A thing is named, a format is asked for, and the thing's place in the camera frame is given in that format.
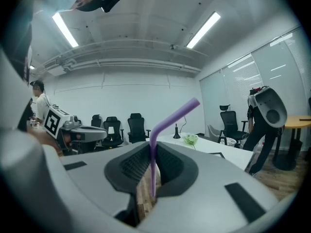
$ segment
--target desk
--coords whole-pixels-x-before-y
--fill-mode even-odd
[[[311,126],[311,121],[299,121],[299,119],[311,119],[311,116],[288,116],[285,123],[286,129],[292,129],[292,137],[290,149],[287,154],[280,155],[278,157],[278,150],[281,143],[281,135],[277,138],[276,151],[274,153],[272,163],[275,167],[281,170],[289,171],[296,167],[296,157],[299,154],[300,148],[295,146],[295,143],[300,141],[300,133],[302,128]]]
[[[184,142],[184,139],[182,137],[186,135],[187,133],[181,133],[180,139],[174,139],[173,138],[174,134],[159,136],[157,138],[157,141],[178,144],[194,150],[193,146],[188,145]],[[194,147],[195,150],[204,153],[222,153],[222,155],[226,160],[230,161],[231,163],[238,166],[242,170],[246,169],[247,165],[249,164],[253,156],[253,152],[251,151],[229,147],[202,138],[198,138],[198,141],[196,142]]]

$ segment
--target black lamp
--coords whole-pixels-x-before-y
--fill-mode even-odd
[[[178,134],[178,127],[177,124],[175,124],[175,135],[173,136],[174,139],[179,139],[180,135]]]

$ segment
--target wooden floor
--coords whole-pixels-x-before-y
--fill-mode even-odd
[[[292,171],[282,171],[272,164],[274,155],[270,153],[262,170],[255,176],[257,180],[265,184],[279,199],[282,200],[289,194],[298,191],[308,169],[308,163],[304,160],[306,152],[301,152],[297,158],[297,165]],[[255,154],[252,164],[256,162],[259,152]]]
[[[260,152],[255,153],[254,159],[246,171],[256,162],[259,153]],[[305,153],[300,153],[297,158],[296,168],[293,171],[282,171],[272,164],[273,155],[274,152],[270,153],[262,170],[257,173],[255,178],[265,184],[279,200],[282,200],[287,195],[299,189],[307,171],[308,163],[304,161]],[[156,180],[156,187],[159,188],[161,186],[160,177],[157,176]],[[143,220],[151,212],[155,203],[156,200],[151,197],[149,168],[137,186],[138,216],[140,220]]]

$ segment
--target black camera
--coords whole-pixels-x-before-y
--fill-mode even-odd
[[[102,10],[108,13],[120,0],[105,0]]]

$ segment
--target ceiling light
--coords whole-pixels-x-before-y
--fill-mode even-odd
[[[75,48],[78,46],[78,43],[73,38],[72,34],[70,33],[69,29],[67,28],[66,24],[64,23],[62,17],[59,13],[56,13],[53,16],[53,20],[55,21],[56,25],[59,27],[60,31],[63,33],[64,37],[68,40],[70,45]]]
[[[229,64],[227,64],[228,68],[232,68],[233,66],[235,66],[236,64],[248,59],[249,57],[252,57],[251,54],[248,54],[246,56],[244,56],[243,58],[241,59],[237,59],[237,60],[234,60],[234,61],[231,61]]]
[[[275,76],[275,77],[271,78],[271,80],[272,80],[272,79],[275,79],[275,78],[277,78],[277,77],[281,77],[281,76],[282,76],[282,75]]]
[[[219,20],[220,15],[214,12],[211,17],[206,21],[202,28],[196,33],[192,40],[188,43],[187,48],[192,49],[195,44],[209,31],[209,29]]]
[[[241,67],[239,67],[239,68],[233,70],[233,72],[236,72],[236,71],[238,71],[238,70],[240,70],[240,69],[242,69],[242,68],[244,68],[244,67],[247,67],[247,66],[249,66],[249,65],[251,65],[251,64],[253,64],[253,63],[255,63],[255,61],[252,61],[252,62],[250,62],[250,63],[248,63],[248,64],[246,64],[246,65],[244,65],[244,66],[241,66]]]
[[[277,67],[277,68],[271,69],[271,71],[274,71],[274,70],[279,69],[279,68],[284,67],[284,66],[286,66],[286,64],[285,64],[285,65],[282,65],[282,66],[280,66],[280,67]]]
[[[282,36],[278,40],[275,40],[275,41],[271,42],[270,46],[272,47],[272,46],[274,46],[274,45],[276,45],[276,44],[278,44],[278,43],[280,43],[280,42],[282,42],[284,40],[287,40],[287,39],[291,38],[292,36],[293,36],[293,33],[289,33],[286,36]]]

